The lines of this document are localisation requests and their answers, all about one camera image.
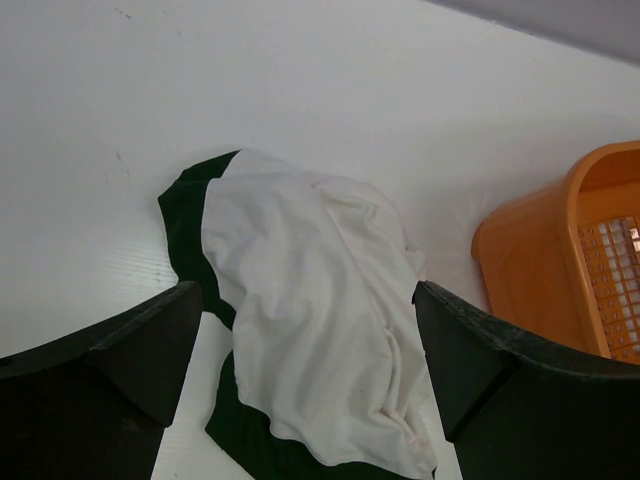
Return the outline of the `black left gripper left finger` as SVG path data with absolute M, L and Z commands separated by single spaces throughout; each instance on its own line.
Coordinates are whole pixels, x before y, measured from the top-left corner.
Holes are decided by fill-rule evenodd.
M 4 479 L 148 479 L 174 421 L 203 311 L 176 286 L 1 360 Z

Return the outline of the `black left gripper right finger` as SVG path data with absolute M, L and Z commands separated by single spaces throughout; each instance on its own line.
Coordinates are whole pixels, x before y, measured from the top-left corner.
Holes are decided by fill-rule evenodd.
M 463 478 L 638 478 L 638 366 L 547 340 L 434 282 L 419 282 L 413 303 Z

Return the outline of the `white and green t-shirt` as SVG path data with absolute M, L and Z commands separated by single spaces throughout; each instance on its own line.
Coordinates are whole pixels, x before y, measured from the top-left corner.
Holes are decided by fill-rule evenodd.
M 242 149 L 158 199 L 177 277 L 230 331 L 207 434 L 256 479 L 431 479 L 425 257 L 373 186 Z

